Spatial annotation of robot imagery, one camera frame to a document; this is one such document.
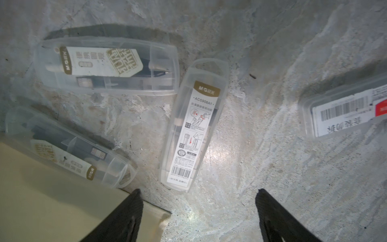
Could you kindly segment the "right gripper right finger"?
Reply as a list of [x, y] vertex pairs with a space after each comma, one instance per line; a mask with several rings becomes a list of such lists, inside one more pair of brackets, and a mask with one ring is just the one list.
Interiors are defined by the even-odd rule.
[[319, 242], [320, 239], [307, 230], [265, 189], [255, 198], [260, 229], [265, 242]]

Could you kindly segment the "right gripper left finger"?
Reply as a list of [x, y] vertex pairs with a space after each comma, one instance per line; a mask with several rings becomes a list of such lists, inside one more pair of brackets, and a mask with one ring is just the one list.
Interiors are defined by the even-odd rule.
[[136, 189], [125, 198], [83, 242], [135, 242], [138, 237], [144, 201]]

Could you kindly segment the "cream canvas tote bag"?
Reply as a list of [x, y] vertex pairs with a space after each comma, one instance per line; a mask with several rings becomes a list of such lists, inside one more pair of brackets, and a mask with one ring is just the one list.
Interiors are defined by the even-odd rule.
[[[1, 135], [3, 242], [82, 242], [129, 195], [45, 165]], [[144, 201], [135, 242], [161, 241], [170, 218]]]

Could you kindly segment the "compass case white barcode label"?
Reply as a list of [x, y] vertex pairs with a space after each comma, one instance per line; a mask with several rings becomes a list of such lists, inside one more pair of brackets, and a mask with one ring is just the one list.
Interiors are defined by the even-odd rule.
[[216, 58], [194, 61], [174, 102], [160, 163], [159, 181], [169, 189], [189, 192], [224, 108], [229, 64]]

